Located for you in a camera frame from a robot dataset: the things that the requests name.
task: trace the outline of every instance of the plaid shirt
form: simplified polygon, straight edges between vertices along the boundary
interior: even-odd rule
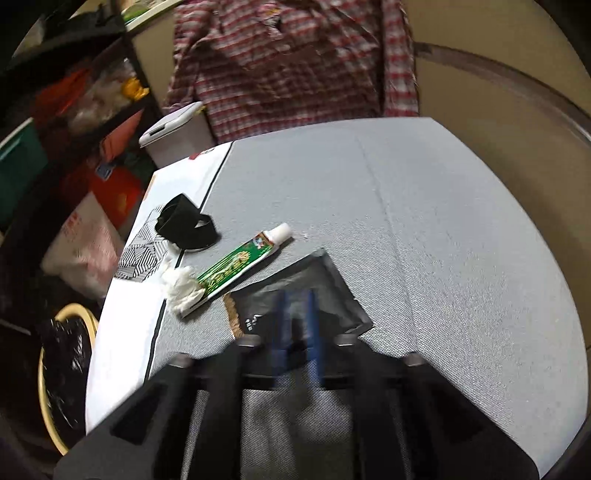
[[[166,110],[202,101],[219,142],[415,116],[406,26],[400,0],[187,0],[176,8]]]

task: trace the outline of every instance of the gray fabric surface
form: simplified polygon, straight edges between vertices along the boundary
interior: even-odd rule
[[[326,247],[375,322],[363,338],[390,355],[421,352],[541,475],[578,431],[587,363],[562,273],[517,201],[436,122],[344,121],[237,141],[204,212],[222,239],[183,265],[204,270],[288,222],[294,241],[233,287]],[[183,321],[166,311],[152,372],[174,352],[206,356],[231,339],[219,298]],[[300,372],[289,382],[301,388],[245,394],[243,477],[350,478],[346,402],[302,386]]]

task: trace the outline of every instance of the white trash bin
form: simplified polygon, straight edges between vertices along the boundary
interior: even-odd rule
[[[215,146],[203,102],[195,102],[161,118],[139,138],[158,168]]]

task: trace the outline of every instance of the black trash bag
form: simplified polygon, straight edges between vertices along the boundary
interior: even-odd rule
[[[318,305],[320,336],[334,338],[340,333],[361,335],[374,326],[349,290],[328,252],[320,248],[289,267],[257,283],[223,296],[230,328],[235,337],[245,333],[270,340],[281,291],[287,293],[287,307],[294,327],[306,317],[308,294],[314,290]]]
[[[84,320],[46,320],[37,326],[45,353],[43,376],[53,424],[72,448],[85,434],[86,380],[92,347]]]

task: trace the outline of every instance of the black elastic band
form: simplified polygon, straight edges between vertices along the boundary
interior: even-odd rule
[[[219,238],[213,219],[182,193],[164,206],[155,229],[183,250],[207,248]]]

